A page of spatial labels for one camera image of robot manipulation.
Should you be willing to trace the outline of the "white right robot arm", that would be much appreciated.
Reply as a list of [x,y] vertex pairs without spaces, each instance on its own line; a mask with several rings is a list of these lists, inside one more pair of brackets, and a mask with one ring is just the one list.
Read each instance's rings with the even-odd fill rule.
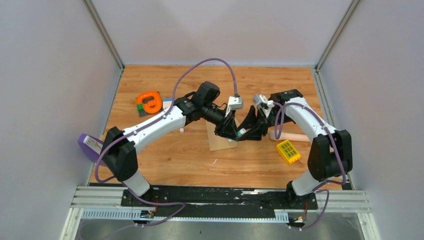
[[279,137],[283,124],[293,122],[311,142],[307,170],[287,185],[291,191],[285,195],[285,201],[290,208],[301,207],[305,195],[326,183],[346,183],[347,173],[353,169],[352,137],[347,130],[338,130],[323,120],[297,89],[273,93],[270,97],[257,94],[253,102],[237,128],[239,140],[259,141],[270,127],[274,127],[274,136]]

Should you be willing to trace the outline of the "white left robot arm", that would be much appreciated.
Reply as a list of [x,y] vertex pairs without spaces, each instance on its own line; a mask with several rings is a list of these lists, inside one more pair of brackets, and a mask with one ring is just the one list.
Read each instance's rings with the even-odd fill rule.
[[197,91],[176,98],[161,114],[123,130],[111,128],[103,143],[100,160],[113,176],[134,193],[140,206],[149,206],[153,193],[149,182],[138,170],[138,153],[155,140],[200,119],[212,123],[217,135],[237,141],[235,111],[243,108],[243,99],[236,93],[228,98],[224,110],[214,104],[220,95],[215,84],[205,81]]

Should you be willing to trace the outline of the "white green glue stick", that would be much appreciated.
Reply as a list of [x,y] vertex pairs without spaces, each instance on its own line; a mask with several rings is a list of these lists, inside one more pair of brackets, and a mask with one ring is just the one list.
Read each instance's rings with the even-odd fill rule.
[[247,130],[245,128],[241,128],[240,130],[237,131],[237,136],[240,137],[244,135],[246,132]]

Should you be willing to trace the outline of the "tan paper envelope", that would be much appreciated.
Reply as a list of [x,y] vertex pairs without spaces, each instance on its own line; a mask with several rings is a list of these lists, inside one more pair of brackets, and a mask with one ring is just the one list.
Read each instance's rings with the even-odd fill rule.
[[215,125],[213,123],[208,121],[206,121],[205,123],[206,123],[209,150],[211,152],[238,147],[237,141],[233,141],[233,140],[215,135]]

